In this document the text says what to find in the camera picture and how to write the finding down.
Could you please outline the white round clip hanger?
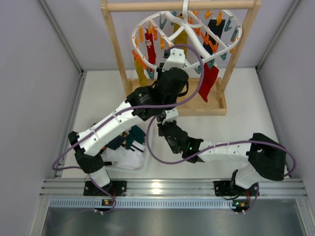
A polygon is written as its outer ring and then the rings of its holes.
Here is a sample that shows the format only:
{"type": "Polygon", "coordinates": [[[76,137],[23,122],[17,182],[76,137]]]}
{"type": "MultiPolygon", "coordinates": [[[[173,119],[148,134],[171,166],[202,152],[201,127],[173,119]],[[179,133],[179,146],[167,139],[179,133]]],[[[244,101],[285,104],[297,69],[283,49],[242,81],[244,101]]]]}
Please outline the white round clip hanger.
{"type": "Polygon", "coordinates": [[[220,57],[225,60],[228,53],[234,53],[237,44],[243,36],[243,28],[239,19],[232,14],[229,10],[220,10],[217,18],[215,19],[215,26],[219,27],[223,23],[223,16],[228,16],[227,23],[223,24],[223,31],[227,32],[232,27],[230,24],[235,22],[236,26],[232,34],[230,44],[224,43],[215,33],[213,29],[205,25],[192,11],[188,10],[188,1],[184,1],[183,17],[177,17],[170,11],[160,11],[155,13],[144,20],[142,20],[132,32],[132,50],[133,56],[138,60],[142,66],[156,70],[155,62],[150,62],[139,48],[139,42],[144,42],[145,33],[144,27],[147,27],[147,33],[153,34],[153,40],[160,40],[161,49],[167,46],[175,45],[175,39],[185,32],[190,39],[193,47],[202,57],[202,62],[195,62],[193,64],[184,60],[183,67],[186,70],[198,69],[203,65],[208,65],[212,68],[215,65],[215,59],[220,57]]]}

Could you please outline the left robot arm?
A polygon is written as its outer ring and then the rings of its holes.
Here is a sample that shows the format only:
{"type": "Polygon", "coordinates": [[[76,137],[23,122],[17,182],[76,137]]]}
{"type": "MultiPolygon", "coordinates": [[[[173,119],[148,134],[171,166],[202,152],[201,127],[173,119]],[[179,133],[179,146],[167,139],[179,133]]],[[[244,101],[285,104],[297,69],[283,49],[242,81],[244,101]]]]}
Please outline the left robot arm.
{"type": "Polygon", "coordinates": [[[82,171],[99,187],[109,185],[111,180],[100,150],[129,128],[172,109],[177,98],[185,95],[183,88],[188,85],[188,80],[187,72],[173,67],[162,72],[151,86],[138,87],[94,127],[80,133],[70,132],[68,139],[82,171]]]}

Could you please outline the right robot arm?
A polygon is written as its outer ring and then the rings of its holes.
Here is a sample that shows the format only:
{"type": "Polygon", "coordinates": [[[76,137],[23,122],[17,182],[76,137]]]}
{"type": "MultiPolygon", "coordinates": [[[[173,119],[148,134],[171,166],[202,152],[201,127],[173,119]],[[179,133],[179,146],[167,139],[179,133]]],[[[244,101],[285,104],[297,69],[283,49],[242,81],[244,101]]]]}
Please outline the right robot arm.
{"type": "Polygon", "coordinates": [[[164,137],[174,154],[181,154],[187,162],[229,161],[244,163],[245,167],[232,174],[232,186],[249,189],[263,180],[284,180],[286,152],[284,147],[263,135],[253,133],[245,141],[210,142],[190,137],[176,123],[158,123],[158,134],[164,137]]]}

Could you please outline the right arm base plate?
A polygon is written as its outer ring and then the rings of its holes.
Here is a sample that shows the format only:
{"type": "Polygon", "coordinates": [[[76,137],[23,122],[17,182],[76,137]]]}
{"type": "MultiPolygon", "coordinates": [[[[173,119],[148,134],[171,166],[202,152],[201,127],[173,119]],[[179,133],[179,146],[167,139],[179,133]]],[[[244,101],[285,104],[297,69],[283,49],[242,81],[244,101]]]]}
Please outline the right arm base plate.
{"type": "Polygon", "coordinates": [[[214,181],[215,195],[220,197],[242,197],[255,196],[258,191],[258,183],[253,184],[249,189],[242,188],[232,181],[214,181]]]}

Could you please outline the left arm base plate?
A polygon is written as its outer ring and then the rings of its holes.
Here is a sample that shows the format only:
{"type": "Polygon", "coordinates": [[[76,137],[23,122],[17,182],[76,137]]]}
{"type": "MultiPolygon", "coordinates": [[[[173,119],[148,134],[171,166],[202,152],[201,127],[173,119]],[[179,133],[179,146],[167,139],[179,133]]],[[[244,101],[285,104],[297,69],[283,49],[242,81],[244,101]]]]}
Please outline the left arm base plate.
{"type": "MultiPolygon", "coordinates": [[[[110,184],[104,186],[102,188],[106,192],[108,192],[113,197],[120,197],[126,195],[127,190],[127,182],[122,180],[114,180],[111,181],[110,184]]],[[[92,181],[86,181],[84,186],[84,196],[107,196],[103,191],[98,189],[92,181]]]]}

